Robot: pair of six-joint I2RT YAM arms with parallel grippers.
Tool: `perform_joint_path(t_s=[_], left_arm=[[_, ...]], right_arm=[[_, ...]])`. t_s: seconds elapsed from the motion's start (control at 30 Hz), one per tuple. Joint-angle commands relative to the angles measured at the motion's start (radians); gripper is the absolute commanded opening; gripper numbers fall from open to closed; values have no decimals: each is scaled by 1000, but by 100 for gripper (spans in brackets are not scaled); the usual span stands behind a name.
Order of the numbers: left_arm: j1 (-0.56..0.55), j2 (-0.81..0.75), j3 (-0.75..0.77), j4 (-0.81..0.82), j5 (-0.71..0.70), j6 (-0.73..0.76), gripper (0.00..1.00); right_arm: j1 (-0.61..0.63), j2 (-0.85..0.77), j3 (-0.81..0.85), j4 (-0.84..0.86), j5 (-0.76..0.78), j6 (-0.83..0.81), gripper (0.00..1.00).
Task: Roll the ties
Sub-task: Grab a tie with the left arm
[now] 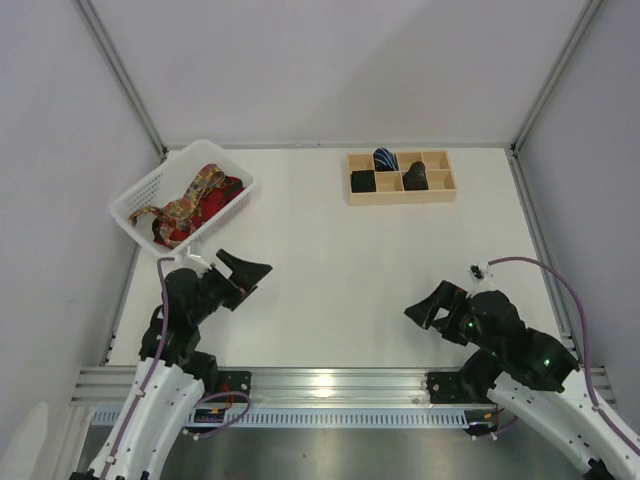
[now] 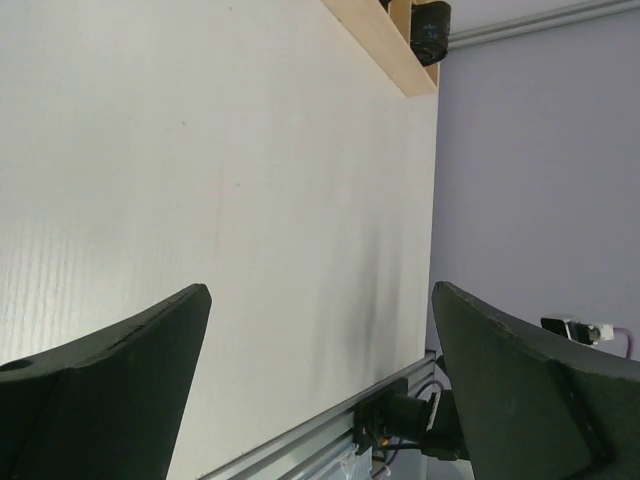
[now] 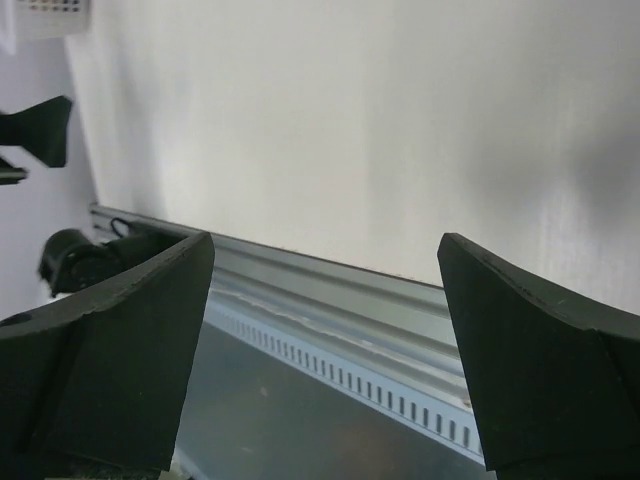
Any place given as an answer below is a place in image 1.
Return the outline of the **colourful patterned tie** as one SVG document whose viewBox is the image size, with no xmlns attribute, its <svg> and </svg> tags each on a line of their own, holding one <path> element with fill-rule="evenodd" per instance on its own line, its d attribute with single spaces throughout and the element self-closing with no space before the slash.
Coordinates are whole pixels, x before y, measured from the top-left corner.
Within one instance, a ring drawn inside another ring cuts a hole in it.
<svg viewBox="0 0 640 480">
<path fill-rule="evenodd" d="M 152 215 L 171 227 L 182 229 L 195 215 L 202 198 L 211 190 L 221 186 L 225 179 L 226 174 L 216 164 L 207 164 L 194 177 L 182 197 L 161 208 L 154 206 L 140 208 L 129 216 L 129 222 L 135 226 L 141 216 Z"/>
</svg>

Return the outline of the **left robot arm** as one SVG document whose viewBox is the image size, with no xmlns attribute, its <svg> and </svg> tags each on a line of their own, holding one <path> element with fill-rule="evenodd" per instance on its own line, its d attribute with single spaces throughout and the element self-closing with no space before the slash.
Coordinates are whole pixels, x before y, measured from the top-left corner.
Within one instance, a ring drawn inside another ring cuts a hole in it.
<svg viewBox="0 0 640 480">
<path fill-rule="evenodd" d="M 166 273 L 167 258 L 157 261 L 161 303 L 143 335 L 131 388 L 99 453 L 87 470 L 71 478 L 157 479 L 198 403 L 227 396 L 250 399 L 244 391 L 219 390 L 216 357 L 197 348 L 200 326 L 220 308 L 236 310 L 273 268 L 223 249 L 216 257 L 229 268 L 228 275 L 214 265 L 201 272 L 181 267 Z"/>
</svg>

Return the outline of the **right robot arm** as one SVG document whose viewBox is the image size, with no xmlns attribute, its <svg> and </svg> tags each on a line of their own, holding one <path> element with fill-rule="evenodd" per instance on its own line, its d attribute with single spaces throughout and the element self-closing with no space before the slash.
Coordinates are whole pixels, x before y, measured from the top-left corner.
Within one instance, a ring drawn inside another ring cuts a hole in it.
<svg viewBox="0 0 640 480">
<path fill-rule="evenodd" d="M 595 391 L 555 337 L 531 328 L 495 285 L 441 281 L 405 315 L 451 343 L 477 346 L 457 371 L 430 373 L 434 404 L 493 402 L 550 441 L 586 479 L 636 479 L 639 436 Z"/>
</svg>

